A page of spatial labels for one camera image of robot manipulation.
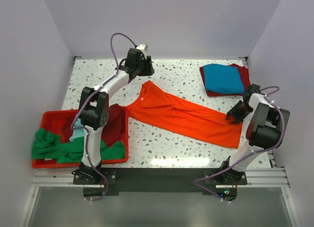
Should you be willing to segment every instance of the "terrazzo table surface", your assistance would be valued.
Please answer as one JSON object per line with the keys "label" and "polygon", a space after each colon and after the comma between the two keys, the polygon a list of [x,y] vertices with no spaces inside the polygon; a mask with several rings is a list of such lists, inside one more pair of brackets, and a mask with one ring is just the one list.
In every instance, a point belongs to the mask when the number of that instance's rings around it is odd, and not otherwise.
{"label": "terrazzo table surface", "polygon": [[[210,63],[238,64],[241,60],[153,60],[153,76],[136,77],[120,89],[109,104],[126,106],[138,97],[142,84],[151,80],[163,91],[199,105],[227,113],[241,97],[215,97],[206,95],[199,67]],[[114,71],[114,60],[76,60],[62,109],[77,109],[80,94],[85,86],[94,87]],[[252,117],[243,123],[240,146],[244,143],[245,131]],[[236,149],[205,143],[175,134],[155,126],[129,118],[129,159],[125,163],[108,164],[108,167],[155,168],[193,167],[216,168]],[[259,155],[249,168],[270,168],[267,153]]]}

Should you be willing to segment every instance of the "white wall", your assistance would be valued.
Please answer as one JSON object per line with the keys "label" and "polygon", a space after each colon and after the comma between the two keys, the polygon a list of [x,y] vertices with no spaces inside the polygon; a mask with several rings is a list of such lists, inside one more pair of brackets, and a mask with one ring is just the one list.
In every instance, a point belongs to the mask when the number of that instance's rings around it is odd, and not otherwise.
{"label": "white wall", "polygon": [[[123,32],[154,58],[248,56],[280,0],[45,0],[74,55],[110,57]],[[114,43],[119,56],[130,47]]]}
{"label": "white wall", "polygon": [[275,158],[284,165],[303,226],[314,216],[314,0],[282,0],[249,57],[253,81],[279,85],[273,98],[291,112]]}
{"label": "white wall", "polygon": [[0,0],[0,222],[18,226],[31,145],[45,111],[60,109],[71,54],[44,0]]}

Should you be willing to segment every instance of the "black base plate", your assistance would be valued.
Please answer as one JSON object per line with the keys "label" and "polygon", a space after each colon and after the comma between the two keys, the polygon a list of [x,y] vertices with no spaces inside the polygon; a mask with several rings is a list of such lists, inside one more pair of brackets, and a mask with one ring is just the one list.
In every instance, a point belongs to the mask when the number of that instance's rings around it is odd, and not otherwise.
{"label": "black base plate", "polygon": [[[219,169],[210,168],[101,168],[102,174],[106,176],[109,183],[107,196],[117,196],[119,192],[193,192],[210,195],[209,192],[193,185],[192,182],[218,171]],[[100,181],[90,183],[77,176],[74,177],[73,184],[100,184]],[[221,183],[200,182],[200,185],[206,186],[215,193],[222,191],[216,189],[218,184]],[[238,184],[246,184],[246,179],[241,180]],[[85,188],[85,191],[89,193],[92,193],[93,190],[101,194],[99,188]]]}

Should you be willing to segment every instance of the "light blue cloth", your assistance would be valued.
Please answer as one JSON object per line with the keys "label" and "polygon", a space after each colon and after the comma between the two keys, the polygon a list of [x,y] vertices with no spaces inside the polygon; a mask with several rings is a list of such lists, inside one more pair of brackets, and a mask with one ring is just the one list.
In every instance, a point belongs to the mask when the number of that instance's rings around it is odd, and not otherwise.
{"label": "light blue cloth", "polygon": [[208,64],[203,68],[206,90],[220,94],[244,93],[244,86],[237,67]]}
{"label": "light blue cloth", "polygon": [[[74,128],[79,127],[79,126],[83,126],[83,125],[80,123],[80,119],[77,119],[77,121],[74,124]],[[72,136],[70,137],[70,141],[72,142],[74,139],[80,138],[80,137],[84,137],[84,129],[74,130]]]}

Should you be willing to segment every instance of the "clothing pile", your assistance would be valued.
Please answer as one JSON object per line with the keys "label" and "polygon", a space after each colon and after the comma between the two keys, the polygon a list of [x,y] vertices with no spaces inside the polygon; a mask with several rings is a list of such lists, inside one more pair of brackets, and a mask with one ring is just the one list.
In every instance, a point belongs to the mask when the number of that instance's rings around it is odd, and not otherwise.
{"label": "clothing pile", "polygon": [[209,97],[243,96],[251,84],[249,70],[237,64],[208,64],[200,67],[200,73]]}
{"label": "clothing pile", "polygon": [[[109,108],[108,124],[103,128],[100,144],[102,160],[123,159],[126,156],[125,146],[119,139],[125,133],[125,109],[117,104]],[[61,132],[65,143],[61,142],[61,135],[56,135],[41,128],[36,132],[32,147],[33,159],[56,159],[57,163],[80,162],[83,157],[84,132],[83,129],[72,131],[70,125],[74,117],[69,117],[62,126]],[[75,126],[82,126],[80,120]]]}

